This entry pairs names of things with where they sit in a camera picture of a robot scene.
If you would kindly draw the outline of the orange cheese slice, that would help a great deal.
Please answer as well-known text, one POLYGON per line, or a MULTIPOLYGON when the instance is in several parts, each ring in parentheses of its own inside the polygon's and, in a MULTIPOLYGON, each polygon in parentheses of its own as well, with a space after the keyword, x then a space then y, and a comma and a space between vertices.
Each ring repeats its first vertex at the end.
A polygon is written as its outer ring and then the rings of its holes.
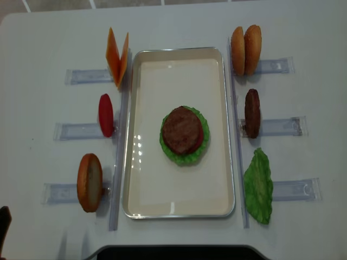
POLYGON ((119 89, 120 56, 112 28, 109 29, 107 38, 106 60, 112 74, 113 81, 116 87, 119 89))
POLYGON ((120 72, 119 72, 119 80, 118 80, 118 89, 121 88, 121 82, 125 75, 127 69, 127 57, 128 57, 128 33, 125 38, 121 58, 120 58, 120 72))

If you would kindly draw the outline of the brown meat patty on tray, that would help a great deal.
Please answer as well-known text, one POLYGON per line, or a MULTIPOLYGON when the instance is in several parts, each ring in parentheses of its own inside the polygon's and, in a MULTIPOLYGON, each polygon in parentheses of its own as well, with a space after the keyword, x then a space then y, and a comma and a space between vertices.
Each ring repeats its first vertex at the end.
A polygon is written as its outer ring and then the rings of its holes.
POLYGON ((166 146, 177 155, 186 155, 198 140, 201 121, 190 109, 175 108, 164 120, 162 138, 166 146))

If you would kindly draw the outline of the red tomato slice on tray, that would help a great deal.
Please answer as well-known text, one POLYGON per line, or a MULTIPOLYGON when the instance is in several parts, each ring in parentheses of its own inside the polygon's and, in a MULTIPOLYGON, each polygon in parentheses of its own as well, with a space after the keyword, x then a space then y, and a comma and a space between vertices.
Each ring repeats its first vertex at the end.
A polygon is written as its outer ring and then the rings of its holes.
POLYGON ((202 128, 202 124, 200 124, 200 128, 199 128, 199 137, 198 137, 198 140, 197 142, 195 143, 195 145, 188 150, 188 154, 192 154, 194 153, 202 144, 203 142, 203 139, 204 139, 204 133, 203 133, 203 128, 202 128))

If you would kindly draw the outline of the red upright tomato slice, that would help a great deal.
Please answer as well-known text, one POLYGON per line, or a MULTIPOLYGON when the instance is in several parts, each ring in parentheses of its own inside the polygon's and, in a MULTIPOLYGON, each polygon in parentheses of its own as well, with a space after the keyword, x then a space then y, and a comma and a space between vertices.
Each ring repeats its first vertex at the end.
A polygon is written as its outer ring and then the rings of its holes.
POLYGON ((98 116, 103 135, 108 138, 111 137, 114 132, 113 107, 108 94, 104 94, 100 97, 98 116))

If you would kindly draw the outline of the upright brown meat patty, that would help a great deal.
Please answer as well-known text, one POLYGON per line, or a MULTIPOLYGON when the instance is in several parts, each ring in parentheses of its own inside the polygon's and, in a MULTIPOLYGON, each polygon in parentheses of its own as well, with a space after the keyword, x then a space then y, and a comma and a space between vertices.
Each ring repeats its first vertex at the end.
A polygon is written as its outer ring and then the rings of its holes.
POLYGON ((249 138, 257 138, 260 124, 261 113, 258 91, 256 89, 250 89, 245 99, 245 125, 246 133, 249 138))

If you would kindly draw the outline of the upright green lettuce leaf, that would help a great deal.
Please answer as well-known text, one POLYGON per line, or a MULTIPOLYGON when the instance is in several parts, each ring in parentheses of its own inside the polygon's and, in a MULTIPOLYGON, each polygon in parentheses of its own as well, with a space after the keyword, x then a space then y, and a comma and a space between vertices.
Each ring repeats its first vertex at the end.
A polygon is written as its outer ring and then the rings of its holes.
POLYGON ((272 214, 273 181, 268 156, 257 148, 243 177, 248 213, 260 224, 268 225, 272 214))

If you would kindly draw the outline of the bun half, lower left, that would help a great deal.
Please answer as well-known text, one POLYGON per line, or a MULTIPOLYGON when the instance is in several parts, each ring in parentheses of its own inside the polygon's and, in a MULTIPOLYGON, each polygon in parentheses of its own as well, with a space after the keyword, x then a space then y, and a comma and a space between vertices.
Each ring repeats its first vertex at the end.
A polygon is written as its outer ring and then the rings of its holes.
POLYGON ((77 195, 85 212, 95 212, 102 196, 102 168, 98 157, 93 153, 85 154, 79 165, 77 195))

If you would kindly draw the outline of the clear holder, upper left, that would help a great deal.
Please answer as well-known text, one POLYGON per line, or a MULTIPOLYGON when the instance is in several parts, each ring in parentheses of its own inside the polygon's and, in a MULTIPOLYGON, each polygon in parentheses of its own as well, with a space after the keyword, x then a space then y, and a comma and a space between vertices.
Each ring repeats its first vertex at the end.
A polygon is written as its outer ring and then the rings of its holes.
POLYGON ((65 84, 79 85, 88 83, 109 83, 113 82, 108 69, 92 69, 92 70, 72 70, 66 71, 65 84))

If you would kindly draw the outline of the clear holder, middle right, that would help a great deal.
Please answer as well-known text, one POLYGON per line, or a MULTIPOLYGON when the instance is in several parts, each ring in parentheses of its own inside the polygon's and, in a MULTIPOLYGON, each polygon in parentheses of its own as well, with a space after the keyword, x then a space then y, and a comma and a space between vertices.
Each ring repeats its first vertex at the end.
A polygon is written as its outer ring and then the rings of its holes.
POLYGON ((305 116, 262 120, 258 134, 259 137, 303 135, 308 135, 305 116))

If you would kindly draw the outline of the clear holder, upper right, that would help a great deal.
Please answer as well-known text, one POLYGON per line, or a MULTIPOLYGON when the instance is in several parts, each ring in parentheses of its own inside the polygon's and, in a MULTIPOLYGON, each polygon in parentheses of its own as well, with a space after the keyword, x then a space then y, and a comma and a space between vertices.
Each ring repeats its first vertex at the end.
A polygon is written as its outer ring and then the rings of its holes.
POLYGON ((293 57, 272 60, 260 60, 255 74, 290 74, 295 73, 293 57))

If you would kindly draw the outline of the clear holder, lower left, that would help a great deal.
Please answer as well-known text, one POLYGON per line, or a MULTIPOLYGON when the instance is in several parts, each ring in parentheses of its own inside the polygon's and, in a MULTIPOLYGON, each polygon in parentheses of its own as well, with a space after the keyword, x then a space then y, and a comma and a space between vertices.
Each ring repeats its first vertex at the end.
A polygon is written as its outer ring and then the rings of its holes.
POLYGON ((77 184, 47 184, 43 185, 41 204, 71 204, 79 203, 77 184))

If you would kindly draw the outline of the clear holder, lower right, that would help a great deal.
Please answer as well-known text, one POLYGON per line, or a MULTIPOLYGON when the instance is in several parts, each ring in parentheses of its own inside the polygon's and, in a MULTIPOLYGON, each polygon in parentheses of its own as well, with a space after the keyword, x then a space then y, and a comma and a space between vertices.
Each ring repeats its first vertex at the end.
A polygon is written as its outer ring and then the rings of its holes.
POLYGON ((274 202, 314 200, 322 200, 319 178, 273 183, 274 202))

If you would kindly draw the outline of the dark object at left edge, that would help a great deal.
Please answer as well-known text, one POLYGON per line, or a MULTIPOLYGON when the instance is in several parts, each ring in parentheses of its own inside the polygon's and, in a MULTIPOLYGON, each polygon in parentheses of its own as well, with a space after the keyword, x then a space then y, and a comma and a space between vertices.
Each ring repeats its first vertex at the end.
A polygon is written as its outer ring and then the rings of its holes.
POLYGON ((0 210, 0 254, 2 253, 5 238, 12 221, 12 216, 8 206, 1 207, 0 210))

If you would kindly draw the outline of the clear long rail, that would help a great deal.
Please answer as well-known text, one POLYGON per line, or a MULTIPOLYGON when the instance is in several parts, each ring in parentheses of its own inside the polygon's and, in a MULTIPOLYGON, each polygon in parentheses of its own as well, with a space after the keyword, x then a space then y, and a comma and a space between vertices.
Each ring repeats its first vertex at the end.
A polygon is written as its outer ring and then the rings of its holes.
POLYGON ((128 49, 127 68, 121 84, 121 106, 117 130, 117 150, 111 195, 110 218, 108 230, 116 231, 120 209, 121 183, 124 169, 125 148, 127 141, 128 103, 132 80, 132 51, 128 49))
POLYGON ((237 171, 238 171, 238 178, 239 178, 242 221, 243 221, 243 228, 248 229, 249 215, 248 215, 248 212, 246 209, 246 203, 245 203, 245 189, 244 189, 244 183, 243 183, 244 171, 243 171, 243 160, 242 160, 242 146, 241 146, 241 136, 240 136, 240 130, 239 130, 239 118, 237 113, 237 97, 236 97, 236 91, 235 91, 234 71, 233 71, 233 65, 232 65, 231 37, 228 38, 228 58, 229 58, 230 92, 231 92, 231 99, 232 99, 236 161, 237 161, 237 171))

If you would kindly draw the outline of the clear right long rail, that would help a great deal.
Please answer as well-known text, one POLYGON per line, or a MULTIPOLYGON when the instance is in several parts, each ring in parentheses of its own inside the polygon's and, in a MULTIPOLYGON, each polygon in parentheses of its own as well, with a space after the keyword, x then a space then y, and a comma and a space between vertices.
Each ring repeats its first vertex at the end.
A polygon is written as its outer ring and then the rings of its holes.
POLYGON ((240 130, 239 130, 239 118, 237 113, 237 97, 236 97, 236 91, 235 91, 234 71, 233 71, 233 65, 232 65, 231 37, 228 38, 228 58, 229 58, 230 92, 231 92, 231 99, 232 99, 236 161, 237 161, 237 171, 238 171, 238 178, 239 178, 242 221, 243 221, 243 228, 248 229, 249 215, 248 215, 248 212, 246 209, 246 203, 245 203, 245 189, 244 189, 244 183, 243 183, 244 171, 243 171, 243 160, 242 160, 242 146, 241 146, 241 136, 240 136, 240 130))

